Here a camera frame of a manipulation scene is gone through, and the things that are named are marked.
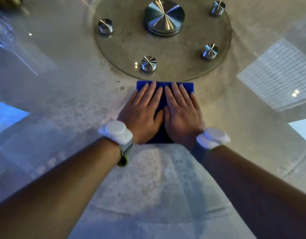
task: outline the person's right hand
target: person's right hand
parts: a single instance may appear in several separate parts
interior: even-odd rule
[[[164,124],[168,136],[175,143],[191,150],[198,134],[204,131],[202,112],[192,92],[188,95],[183,85],[172,83],[173,93],[165,87],[167,106],[164,107]]]

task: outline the hand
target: hand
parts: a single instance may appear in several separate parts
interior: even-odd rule
[[[154,118],[163,92],[162,87],[158,88],[152,98],[155,88],[156,82],[153,81],[150,86],[145,84],[140,91],[136,90],[119,114],[118,120],[133,133],[135,144],[146,143],[153,138],[163,122],[163,110]]]
[[[184,86],[178,87],[175,82],[172,89],[174,95],[169,87],[165,87],[165,129],[171,140],[191,150],[197,135],[206,128],[203,115],[193,92],[189,96]]]

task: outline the person's left arm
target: person's left arm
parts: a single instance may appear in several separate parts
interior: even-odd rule
[[[149,141],[163,121],[162,89],[135,91],[119,115],[134,143]],[[102,138],[0,204],[0,239],[66,238],[100,183],[120,161],[119,145]]]

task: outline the microfiber cloth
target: microfiber cloth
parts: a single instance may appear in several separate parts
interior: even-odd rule
[[[151,84],[152,81],[146,81],[146,80],[139,80],[137,83],[136,83],[136,89],[137,90],[141,90],[142,87],[146,84]],[[159,88],[159,87],[164,87],[164,86],[168,86],[171,90],[172,90],[172,87],[171,87],[171,82],[159,82],[157,81],[156,82],[156,89],[155,91]],[[190,82],[187,82],[187,83],[177,83],[177,85],[180,85],[182,84],[184,86],[184,88],[186,89],[187,93],[190,94],[191,92],[194,92],[194,84],[193,83],[190,83]],[[155,112],[155,114],[164,108],[164,106],[167,105],[167,102],[166,102],[166,96],[165,96],[165,89],[163,89],[163,94],[162,94],[162,97],[161,97],[161,100],[160,100],[160,103],[158,105],[158,108]],[[165,130],[165,127],[164,127],[164,122],[163,124],[161,125],[158,133],[150,140],[148,141],[147,143],[174,143],[170,138],[169,136],[167,135],[166,133],[166,130]]]

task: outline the forearm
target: forearm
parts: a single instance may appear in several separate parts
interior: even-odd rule
[[[66,238],[119,159],[117,144],[98,140],[29,184],[0,204],[0,238]]]
[[[201,164],[257,238],[306,238],[306,194],[225,146]]]

